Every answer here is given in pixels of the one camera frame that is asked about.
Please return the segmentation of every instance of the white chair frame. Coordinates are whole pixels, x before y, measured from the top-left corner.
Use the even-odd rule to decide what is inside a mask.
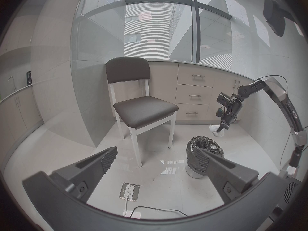
[[[144,82],[145,82],[145,94],[146,94],[146,96],[149,96],[150,95],[149,81],[147,79],[145,79]],[[114,87],[113,87],[113,84],[109,84],[109,86],[110,86],[110,91],[111,91],[112,102],[113,102],[113,105],[114,105],[116,103],[116,100],[115,100],[116,95],[115,95]],[[117,121],[117,124],[118,124],[118,127],[119,127],[121,139],[124,140],[123,131],[122,131],[122,128],[121,128],[121,123],[120,123],[120,116],[116,112],[116,110],[114,110],[114,111],[115,111],[116,121]],[[169,116],[167,116],[167,117],[165,117],[165,118],[163,118],[159,121],[155,121],[155,122],[153,122],[149,125],[146,125],[144,127],[141,127],[141,128],[138,128],[138,129],[129,128],[129,132],[130,132],[130,135],[131,135],[131,138],[132,138],[137,164],[138,164],[139,167],[142,166],[142,163],[141,163],[141,158],[140,158],[137,135],[144,133],[144,132],[146,132],[146,131],[148,131],[152,128],[155,128],[155,127],[171,120],[171,128],[170,128],[169,143],[168,143],[168,148],[171,148],[172,147],[172,141],[173,141],[174,128],[175,128],[175,119],[176,119],[176,111],[174,113],[172,113],[171,115],[169,115]]]

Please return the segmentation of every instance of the silver robot arm segment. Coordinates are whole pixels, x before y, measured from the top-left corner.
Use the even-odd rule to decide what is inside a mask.
[[[307,143],[307,133],[302,128],[298,114],[288,98],[285,89],[274,78],[270,77],[265,80],[256,80],[249,85],[242,85],[238,89],[238,95],[233,94],[231,97],[221,93],[217,101],[225,106],[226,110],[218,109],[216,115],[221,117],[218,132],[223,128],[228,129],[230,123],[236,120],[238,112],[241,110],[242,102],[252,93],[264,90],[270,98],[278,105],[291,127],[291,135],[295,142],[295,150],[292,153],[289,165],[298,167],[298,163],[302,154],[303,146]]]

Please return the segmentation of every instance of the chair leg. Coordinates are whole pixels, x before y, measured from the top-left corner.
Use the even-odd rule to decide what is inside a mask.
[[[137,141],[137,134],[136,134],[136,129],[135,128],[129,128],[129,132],[131,133],[132,137],[132,142],[133,142],[133,147],[135,151],[135,156],[137,160],[137,164],[139,167],[142,166],[141,159],[140,159],[140,153],[139,153],[139,146],[138,146],[138,141]]]
[[[116,122],[117,122],[118,128],[119,128],[121,140],[124,140],[123,131],[122,131],[121,122],[120,122],[120,116],[118,115],[118,113],[116,111],[115,111],[115,116],[116,116],[115,118],[116,118]]]
[[[174,134],[174,128],[175,128],[175,119],[176,119],[176,111],[173,115],[173,118],[171,119],[171,126],[170,126],[170,135],[169,135],[169,143],[168,148],[172,147],[172,141],[173,141],[173,134]]]

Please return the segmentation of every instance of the chair backrest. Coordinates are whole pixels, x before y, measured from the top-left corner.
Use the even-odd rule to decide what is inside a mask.
[[[151,78],[148,61],[140,57],[113,58],[106,63],[106,74],[109,84]]]

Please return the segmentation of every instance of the plastic bag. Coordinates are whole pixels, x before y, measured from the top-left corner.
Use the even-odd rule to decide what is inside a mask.
[[[221,157],[224,157],[224,151],[223,149],[212,139],[210,139],[207,136],[197,136],[193,137],[188,143],[186,147],[186,154],[187,154],[187,164],[191,168],[192,171],[206,176],[206,172],[202,170],[200,167],[198,161],[195,158],[194,151],[195,149],[203,148],[208,150],[209,152],[212,152],[216,155],[219,155]]]

